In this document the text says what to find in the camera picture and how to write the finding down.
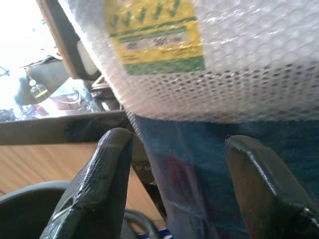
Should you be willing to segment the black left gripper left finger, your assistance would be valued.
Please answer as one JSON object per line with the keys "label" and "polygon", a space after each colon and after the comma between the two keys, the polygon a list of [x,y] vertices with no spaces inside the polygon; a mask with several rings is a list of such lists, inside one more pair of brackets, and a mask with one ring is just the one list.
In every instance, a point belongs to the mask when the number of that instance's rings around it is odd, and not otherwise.
{"label": "black left gripper left finger", "polygon": [[106,132],[58,201],[39,239],[120,239],[133,134]]}

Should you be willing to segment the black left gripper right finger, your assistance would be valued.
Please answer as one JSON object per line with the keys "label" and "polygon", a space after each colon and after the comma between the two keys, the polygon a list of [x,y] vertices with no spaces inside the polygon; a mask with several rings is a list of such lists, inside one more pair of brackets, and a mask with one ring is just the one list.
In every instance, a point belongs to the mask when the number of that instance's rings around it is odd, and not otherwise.
{"label": "black left gripper right finger", "polygon": [[226,161],[252,239],[319,239],[319,199],[269,147],[244,135],[226,139]]}

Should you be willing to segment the bubble-wrapped washing machine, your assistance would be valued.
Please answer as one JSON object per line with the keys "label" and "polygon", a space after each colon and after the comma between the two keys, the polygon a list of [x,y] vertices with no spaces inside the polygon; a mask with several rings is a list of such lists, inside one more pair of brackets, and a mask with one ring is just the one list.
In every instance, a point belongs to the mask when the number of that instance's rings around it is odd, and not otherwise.
{"label": "bubble-wrapped washing machine", "polygon": [[173,239],[252,239],[225,141],[271,148],[319,199],[319,0],[191,0],[205,69],[128,75],[105,0],[58,0],[144,144]]}

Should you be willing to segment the dark-framed wooden cabinet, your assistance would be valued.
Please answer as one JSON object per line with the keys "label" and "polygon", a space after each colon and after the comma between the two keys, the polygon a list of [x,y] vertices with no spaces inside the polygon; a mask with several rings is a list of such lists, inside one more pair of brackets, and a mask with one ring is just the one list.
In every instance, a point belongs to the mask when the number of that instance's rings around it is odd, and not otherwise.
{"label": "dark-framed wooden cabinet", "polygon": [[[36,183],[70,181],[84,167],[97,141],[0,145],[0,196]],[[144,213],[163,229],[165,221],[133,168],[126,207]]]}

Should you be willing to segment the black round plastic bucket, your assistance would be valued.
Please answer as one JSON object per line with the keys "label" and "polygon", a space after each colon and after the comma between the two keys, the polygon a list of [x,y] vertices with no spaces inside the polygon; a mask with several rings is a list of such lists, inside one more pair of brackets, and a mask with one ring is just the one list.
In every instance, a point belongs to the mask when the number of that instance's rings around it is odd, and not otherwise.
{"label": "black round plastic bucket", "polygon": [[0,239],[39,239],[69,184],[41,182],[0,196]]}

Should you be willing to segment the small clear bottle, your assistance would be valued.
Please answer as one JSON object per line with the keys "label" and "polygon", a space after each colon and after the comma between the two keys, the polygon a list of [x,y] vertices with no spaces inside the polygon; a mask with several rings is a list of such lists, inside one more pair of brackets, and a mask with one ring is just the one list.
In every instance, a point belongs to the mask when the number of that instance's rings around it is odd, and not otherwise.
{"label": "small clear bottle", "polygon": [[38,103],[41,103],[50,97],[49,90],[43,84],[38,84],[32,79],[29,81],[29,85],[31,87],[30,93]]}

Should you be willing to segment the grey bag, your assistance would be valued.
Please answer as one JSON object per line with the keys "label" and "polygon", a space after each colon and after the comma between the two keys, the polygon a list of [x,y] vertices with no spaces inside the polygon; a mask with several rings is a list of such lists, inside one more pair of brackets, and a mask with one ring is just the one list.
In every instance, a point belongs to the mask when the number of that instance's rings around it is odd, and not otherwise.
{"label": "grey bag", "polygon": [[[47,64],[35,65],[25,68],[19,74],[19,89],[14,99],[18,105],[35,105],[51,96],[60,86],[70,78],[62,61],[51,61]],[[34,79],[37,84],[44,85],[48,93],[39,98],[31,94],[29,81]]]}

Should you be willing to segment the brown wooden chair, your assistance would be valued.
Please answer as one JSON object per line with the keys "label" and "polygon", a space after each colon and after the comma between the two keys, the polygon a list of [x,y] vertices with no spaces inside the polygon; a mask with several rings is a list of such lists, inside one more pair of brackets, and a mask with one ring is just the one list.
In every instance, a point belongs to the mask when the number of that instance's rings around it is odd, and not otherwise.
{"label": "brown wooden chair", "polygon": [[36,2],[69,75],[74,79],[97,80],[101,73],[85,49],[58,0],[36,0]]}

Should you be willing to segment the yellow and green label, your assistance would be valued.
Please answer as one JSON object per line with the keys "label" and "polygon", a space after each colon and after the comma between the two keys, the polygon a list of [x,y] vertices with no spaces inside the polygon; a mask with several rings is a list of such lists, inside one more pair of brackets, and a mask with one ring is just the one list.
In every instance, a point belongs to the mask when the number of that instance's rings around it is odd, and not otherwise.
{"label": "yellow and green label", "polygon": [[105,0],[104,17],[128,75],[205,69],[191,0]]}

